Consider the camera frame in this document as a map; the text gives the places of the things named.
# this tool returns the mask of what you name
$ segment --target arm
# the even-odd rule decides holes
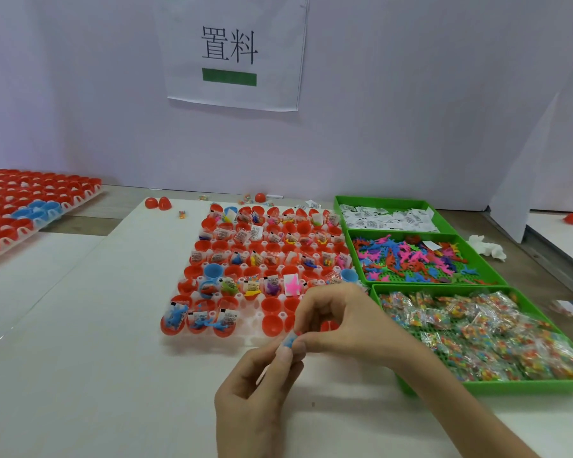
[[[472,396],[421,342],[388,318],[357,285],[312,288],[295,314],[293,352],[333,352],[393,369],[414,389],[464,458],[538,458]],[[318,332],[325,320],[340,328]]]

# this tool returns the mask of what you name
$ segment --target green basket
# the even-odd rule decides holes
[[[405,232],[405,231],[380,231],[380,230],[347,230],[344,234],[346,240],[346,245],[350,249],[350,254],[352,256],[352,262],[354,263],[354,268],[359,274],[359,278],[363,284],[366,286],[371,286],[372,284],[378,284],[380,281],[368,281],[365,277],[363,269],[361,267],[359,256],[354,249],[354,244],[352,243],[353,238],[365,238],[365,239],[378,239],[383,238],[387,234],[390,234],[391,239],[396,242],[402,241],[406,236],[416,234],[424,241],[430,240],[433,242],[450,242],[451,244],[456,244],[459,248],[461,256],[468,261],[466,264],[461,264],[460,262],[454,262],[458,270],[462,269],[466,265],[469,269],[476,269],[479,275],[474,276],[485,283],[492,284],[482,284],[482,286],[490,285],[506,285],[507,282],[499,275],[494,269],[482,259],[482,257],[473,250],[473,248],[466,243],[464,239],[456,234],[442,234],[442,233],[420,233],[420,232]],[[439,271],[439,277],[448,277],[441,270]],[[390,281],[388,283],[393,284],[416,284],[409,283],[405,281],[404,277],[390,272]],[[458,283],[421,283],[426,286],[450,286]]]
[[[488,286],[490,292],[501,291],[506,295],[515,297],[518,307],[523,313],[550,323],[554,331],[564,336],[543,313],[533,305],[520,291],[507,286]],[[370,291],[370,297],[380,305],[380,294],[401,291],[404,294],[411,294],[418,291],[426,291],[433,297],[452,295],[471,295],[480,292],[480,286],[468,286],[460,284],[446,284],[444,286],[429,286],[420,284],[374,284]],[[420,339],[420,331],[410,331],[414,337]],[[397,381],[401,390],[408,395],[415,395],[413,389],[397,376]],[[548,393],[568,393],[573,392],[573,380],[523,380],[523,381],[466,381],[463,382],[465,388],[474,395],[504,395],[504,394],[548,394]]]
[[[342,230],[353,230],[353,231],[385,231],[390,232],[390,230],[358,230],[355,228],[348,228],[346,222],[344,221],[344,216],[342,215],[342,210],[340,209],[340,204],[346,204],[352,207],[375,207],[379,209],[380,207],[393,213],[395,211],[406,211],[409,209],[422,209],[426,211],[431,209],[433,214],[433,223],[437,227],[440,233],[456,234],[456,230],[451,227],[450,223],[446,220],[426,201],[417,201],[416,199],[390,199],[390,198],[359,198],[355,196],[336,196],[334,201],[334,210],[340,215]]]

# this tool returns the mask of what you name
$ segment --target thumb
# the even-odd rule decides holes
[[[323,331],[321,333],[311,331],[302,334],[293,342],[295,354],[306,352],[340,352],[340,337],[338,331]]]
[[[278,347],[274,360],[267,367],[265,376],[253,396],[260,397],[261,401],[278,397],[291,370],[292,361],[293,351],[287,346]]]

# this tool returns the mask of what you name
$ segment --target white tissue paper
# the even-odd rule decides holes
[[[499,259],[501,261],[505,261],[507,259],[507,255],[503,252],[503,247],[499,246],[498,244],[494,244],[492,242],[484,242],[483,236],[477,236],[472,234],[467,239],[468,245],[474,248],[478,254],[492,256],[493,258]]]

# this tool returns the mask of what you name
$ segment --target green stripe on paper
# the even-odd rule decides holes
[[[220,82],[222,84],[257,86],[257,74],[248,72],[222,71],[221,69],[202,68],[204,82]]]

